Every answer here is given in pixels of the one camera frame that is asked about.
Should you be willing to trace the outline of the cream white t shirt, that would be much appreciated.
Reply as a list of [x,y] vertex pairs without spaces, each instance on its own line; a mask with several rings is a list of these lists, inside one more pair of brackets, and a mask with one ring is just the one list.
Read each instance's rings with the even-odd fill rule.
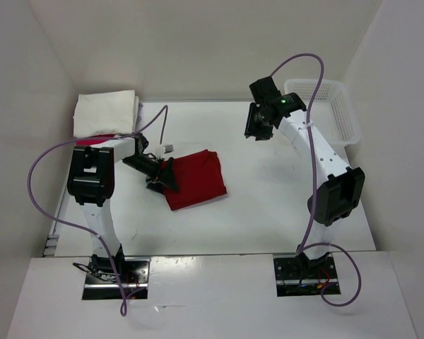
[[139,97],[134,90],[79,95],[73,114],[73,136],[132,133],[138,108]]

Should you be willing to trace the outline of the dark red t shirt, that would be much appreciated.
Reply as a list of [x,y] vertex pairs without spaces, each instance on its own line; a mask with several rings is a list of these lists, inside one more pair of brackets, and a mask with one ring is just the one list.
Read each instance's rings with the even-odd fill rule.
[[215,151],[205,149],[175,158],[172,170],[178,190],[163,189],[171,211],[210,201],[227,193],[220,160]]

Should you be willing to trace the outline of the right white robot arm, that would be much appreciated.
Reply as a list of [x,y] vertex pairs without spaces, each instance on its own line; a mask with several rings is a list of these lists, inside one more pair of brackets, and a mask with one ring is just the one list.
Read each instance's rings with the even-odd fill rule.
[[245,137],[267,141],[277,129],[299,153],[311,157],[313,191],[307,201],[310,220],[295,255],[300,278],[312,277],[324,264],[343,220],[358,207],[365,181],[364,172],[343,160],[312,121],[312,107],[321,86],[315,84],[308,101],[299,92],[282,94],[270,76],[249,87],[253,101]]

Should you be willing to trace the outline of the lavender t shirt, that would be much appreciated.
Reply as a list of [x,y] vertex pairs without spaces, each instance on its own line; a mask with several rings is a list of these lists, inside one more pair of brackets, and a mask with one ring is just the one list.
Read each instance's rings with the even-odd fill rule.
[[136,125],[138,125],[139,122],[140,122],[140,120],[141,120],[141,111],[142,111],[142,109],[143,109],[143,103],[142,102],[139,102],[138,108],[137,108],[137,111],[136,111]]

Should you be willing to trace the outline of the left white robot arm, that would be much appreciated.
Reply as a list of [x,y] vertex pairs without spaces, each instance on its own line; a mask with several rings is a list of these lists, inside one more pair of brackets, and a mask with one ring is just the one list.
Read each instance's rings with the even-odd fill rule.
[[179,191],[174,159],[157,158],[145,152],[147,147],[147,139],[139,133],[93,145],[77,145],[73,149],[67,190],[81,207],[88,229],[93,232],[93,255],[86,272],[102,281],[119,282],[130,271],[111,213],[115,164],[123,162],[144,174],[148,189],[159,193],[164,189]]

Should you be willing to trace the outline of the pink t shirt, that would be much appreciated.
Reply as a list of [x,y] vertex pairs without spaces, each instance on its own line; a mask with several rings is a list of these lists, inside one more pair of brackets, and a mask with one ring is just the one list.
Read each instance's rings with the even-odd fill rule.
[[113,135],[108,134],[108,135],[93,136],[93,137],[90,137],[90,138],[82,138],[82,139],[78,139],[76,141],[76,145],[81,145],[81,146],[95,145],[95,144],[99,144],[99,143],[103,143],[105,141],[108,141],[113,137],[114,137]]

